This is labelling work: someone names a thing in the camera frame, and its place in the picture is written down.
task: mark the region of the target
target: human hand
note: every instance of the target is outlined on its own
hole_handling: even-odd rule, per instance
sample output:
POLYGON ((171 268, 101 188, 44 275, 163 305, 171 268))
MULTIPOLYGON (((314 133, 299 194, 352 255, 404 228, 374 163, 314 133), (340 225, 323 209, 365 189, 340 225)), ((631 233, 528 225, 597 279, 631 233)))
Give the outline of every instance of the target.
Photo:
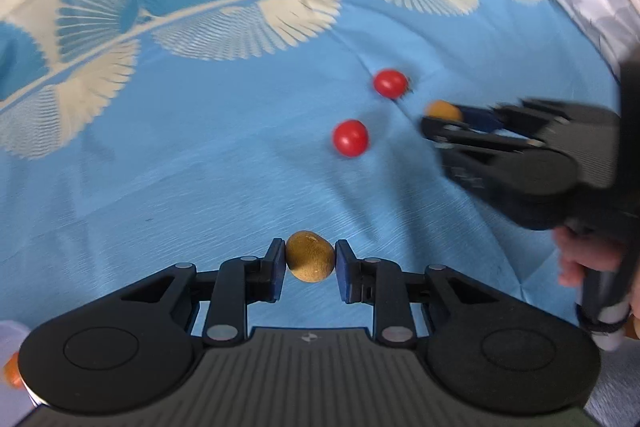
MULTIPOLYGON (((563 286, 582 284, 585 267, 598 271, 617 270, 625 251, 622 243, 596 235, 580 236, 568 227, 555 229, 553 238, 560 250, 558 282, 563 286)), ((640 271, 632 283, 630 299, 636 335, 640 337, 640 271)))

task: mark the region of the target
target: finger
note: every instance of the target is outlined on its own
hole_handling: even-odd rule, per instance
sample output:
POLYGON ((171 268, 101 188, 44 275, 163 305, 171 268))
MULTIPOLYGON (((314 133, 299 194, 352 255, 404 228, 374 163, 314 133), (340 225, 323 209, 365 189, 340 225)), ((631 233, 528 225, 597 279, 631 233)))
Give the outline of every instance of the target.
POLYGON ((569 261, 564 256, 560 256, 560 275, 558 282, 562 286, 576 287, 584 279, 584 268, 575 261, 569 261))
POLYGON ((614 271, 620 265, 624 247, 596 235, 570 237, 566 232, 556 233, 558 247, 568 261, 575 261, 598 271, 614 271))
POLYGON ((553 229, 552 236, 560 250, 576 237, 575 232, 569 227, 557 227, 553 229))

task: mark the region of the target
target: metal screw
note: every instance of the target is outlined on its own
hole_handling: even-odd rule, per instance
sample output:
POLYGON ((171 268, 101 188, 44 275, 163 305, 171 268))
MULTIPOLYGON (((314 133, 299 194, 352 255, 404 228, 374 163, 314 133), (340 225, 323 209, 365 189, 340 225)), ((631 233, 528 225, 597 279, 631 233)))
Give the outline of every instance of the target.
POLYGON ((414 337, 414 332, 404 326, 389 326, 382 330, 382 338, 393 343, 406 342, 414 337))
POLYGON ((207 330, 207 336, 212 341, 230 341, 238 335, 238 330, 229 324, 216 324, 207 330))

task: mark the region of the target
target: logo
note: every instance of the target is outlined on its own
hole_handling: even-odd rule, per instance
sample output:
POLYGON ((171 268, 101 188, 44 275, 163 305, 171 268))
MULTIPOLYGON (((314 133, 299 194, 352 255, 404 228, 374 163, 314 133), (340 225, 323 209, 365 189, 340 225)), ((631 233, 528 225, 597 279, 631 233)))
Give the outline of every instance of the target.
POLYGON ((315 333, 311 333, 311 331, 309 331, 308 333, 302 335, 300 338, 307 344, 311 344, 312 342, 318 340, 320 337, 318 337, 315 333))

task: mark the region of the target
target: patterned fabric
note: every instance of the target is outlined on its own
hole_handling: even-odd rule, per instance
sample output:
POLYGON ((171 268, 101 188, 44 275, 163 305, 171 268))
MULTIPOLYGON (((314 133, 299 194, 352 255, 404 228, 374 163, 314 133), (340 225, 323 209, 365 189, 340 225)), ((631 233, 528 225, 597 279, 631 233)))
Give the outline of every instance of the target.
MULTIPOLYGON (((548 0, 0 0, 0 319, 30 326, 179 261, 214 269, 311 229, 407 270, 444 263, 567 318, 546 233, 449 184, 424 104, 614 106, 548 0), (397 68, 397 104, 370 87, 397 68), (358 118, 352 160, 332 128, 358 118)), ((251 324, 370 325, 287 276, 251 324)))

